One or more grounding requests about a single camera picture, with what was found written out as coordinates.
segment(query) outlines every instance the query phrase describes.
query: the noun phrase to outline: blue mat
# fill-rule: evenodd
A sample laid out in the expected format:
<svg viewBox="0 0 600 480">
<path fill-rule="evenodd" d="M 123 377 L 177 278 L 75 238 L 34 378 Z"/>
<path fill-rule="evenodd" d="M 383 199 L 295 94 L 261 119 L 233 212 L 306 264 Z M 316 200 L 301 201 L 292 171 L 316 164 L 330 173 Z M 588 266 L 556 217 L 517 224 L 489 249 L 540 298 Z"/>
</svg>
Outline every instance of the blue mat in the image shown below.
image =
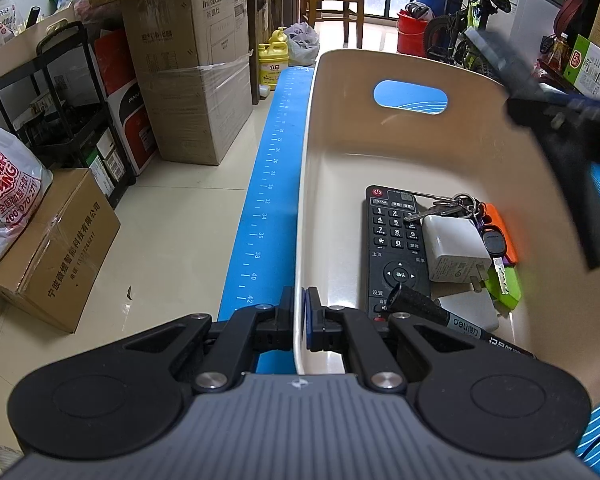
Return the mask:
<svg viewBox="0 0 600 480">
<path fill-rule="evenodd" d="M 282 288 L 294 284 L 302 140 L 313 73 L 293 67 L 280 75 L 240 217 L 219 320 L 250 304 L 278 304 Z M 374 98 L 383 106 L 426 113 L 446 107 L 444 92 L 397 81 L 379 84 Z M 592 168 L 592 175 L 600 192 L 600 166 Z M 258 372 L 295 372 L 291 352 L 264 354 Z M 583 453 L 599 435 L 600 406 L 576 453 Z M 585 463 L 600 475 L 600 443 Z"/>
</svg>

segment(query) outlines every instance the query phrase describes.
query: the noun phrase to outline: ribbed gray surface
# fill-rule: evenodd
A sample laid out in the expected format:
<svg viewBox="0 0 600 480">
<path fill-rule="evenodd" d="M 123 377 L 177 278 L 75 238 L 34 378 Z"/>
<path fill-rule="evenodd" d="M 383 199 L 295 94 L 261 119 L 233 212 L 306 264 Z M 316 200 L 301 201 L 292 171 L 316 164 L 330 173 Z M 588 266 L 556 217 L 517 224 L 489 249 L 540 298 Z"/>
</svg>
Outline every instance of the ribbed gray surface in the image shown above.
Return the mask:
<svg viewBox="0 0 600 480">
<path fill-rule="evenodd" d="M 249 375 L 236 390 L 198 397 L 171 433 L 139 452 L 87 463 L 32 455 L 3 478 L 598 478 L 568 453 L 522 463 L 468 455 L 427 431 L 404 399 L 368 392 L 350 375 L 303 376 L 300 383 L 298 380 L 297 376 Z"/>
</svg>

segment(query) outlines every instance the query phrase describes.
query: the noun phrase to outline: red bucket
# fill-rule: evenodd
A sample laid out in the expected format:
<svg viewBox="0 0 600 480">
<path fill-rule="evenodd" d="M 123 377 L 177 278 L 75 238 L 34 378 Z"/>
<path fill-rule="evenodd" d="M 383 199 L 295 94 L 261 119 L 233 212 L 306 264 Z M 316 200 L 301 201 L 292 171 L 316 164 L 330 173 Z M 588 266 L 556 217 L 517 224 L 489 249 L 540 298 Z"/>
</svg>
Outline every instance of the red bucket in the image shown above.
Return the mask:
<svg viewBox="0 0 600 480">
<path fill-rule="evenodd" d="M 425 57 L 424 29 L 427 28 L 427 22 L 416 20 L 401 9 L 398 15 L 397 27 L 398 52 L 400 54 Z"/>
</svg>

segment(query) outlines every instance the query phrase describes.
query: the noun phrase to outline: bin handle hole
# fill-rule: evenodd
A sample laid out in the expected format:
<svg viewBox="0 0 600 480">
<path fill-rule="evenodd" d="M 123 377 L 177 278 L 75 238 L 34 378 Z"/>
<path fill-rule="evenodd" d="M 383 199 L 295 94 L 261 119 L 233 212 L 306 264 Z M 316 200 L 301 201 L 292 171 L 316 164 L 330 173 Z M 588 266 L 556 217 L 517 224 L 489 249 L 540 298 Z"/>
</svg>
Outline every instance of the bin handle hole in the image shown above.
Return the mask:
<svg viewBox="0 0 600 480">
<path fill-rule="evenodd" d="M 429 86 L 385 79 L 374 88 L 374 100 L 385 108 L 437 115 L 446 109 L 446 94 Z"/>
</svg>

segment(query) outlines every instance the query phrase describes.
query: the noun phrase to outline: yellow jug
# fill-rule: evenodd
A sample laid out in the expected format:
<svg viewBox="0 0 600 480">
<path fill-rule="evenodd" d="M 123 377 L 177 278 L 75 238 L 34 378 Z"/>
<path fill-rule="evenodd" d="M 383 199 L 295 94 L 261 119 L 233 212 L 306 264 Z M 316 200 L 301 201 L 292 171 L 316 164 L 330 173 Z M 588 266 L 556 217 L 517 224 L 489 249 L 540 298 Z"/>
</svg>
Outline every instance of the yellow jug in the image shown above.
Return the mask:
<svg viewBox="0 0 600 480">
<path fill-rule="evenodd" d="M 258 45 L 258 60 L 260 61 L 260 84 L 269 85 L 276 89 L 280 72 L 289 66 L 289 50 L 283 41 Z"/>
<path fill-rule="evenodd" d="M 269 38 L 269 44 L 276 43 L 277 41 L 286 43 L 285 27 L 280 27 L 277 30 L 274 30 L 273 34 Z"/>
</svg>

